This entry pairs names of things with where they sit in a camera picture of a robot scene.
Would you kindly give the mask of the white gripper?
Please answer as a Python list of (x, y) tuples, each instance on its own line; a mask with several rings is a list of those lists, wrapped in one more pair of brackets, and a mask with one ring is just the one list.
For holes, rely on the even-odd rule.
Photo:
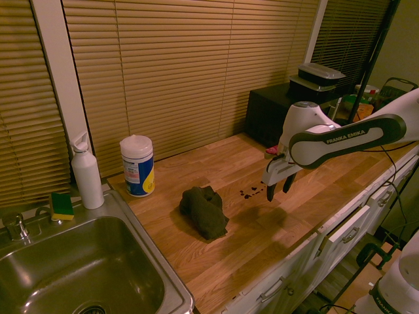
[(282, 191), (288, 193), (300, 167), (293, 159), (283, 153), (269, 161), (263, 173), (262, 182), (266, 187), (266, 198), (272, 201), (275, 194), (276, 184), (286, 178)]

